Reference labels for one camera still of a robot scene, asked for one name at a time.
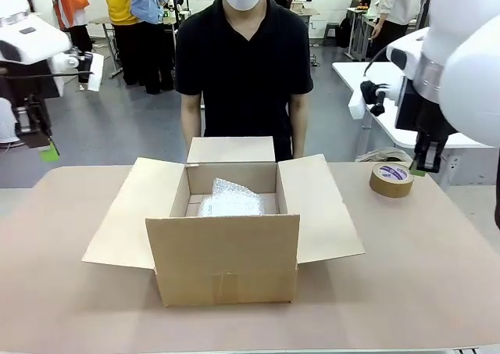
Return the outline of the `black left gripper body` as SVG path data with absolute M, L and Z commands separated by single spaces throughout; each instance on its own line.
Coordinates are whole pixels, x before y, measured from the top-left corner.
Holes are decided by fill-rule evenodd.
M 48 61 L 31 65 L 2 62 L 1 97 L 9 102 L 20 141 L 30 148 L 48 146 L 52 130 L 45 100 L 59 97 Z

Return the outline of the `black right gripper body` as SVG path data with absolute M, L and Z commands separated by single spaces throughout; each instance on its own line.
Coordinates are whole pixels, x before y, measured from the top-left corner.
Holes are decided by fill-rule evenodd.
M 455 133 L 441 107 L 421 96 L 408 78 L 403 79 L 398 98 L 396 128 L 416 132 L 416 145 L 430 141 L 444 145 L 448 137 Z

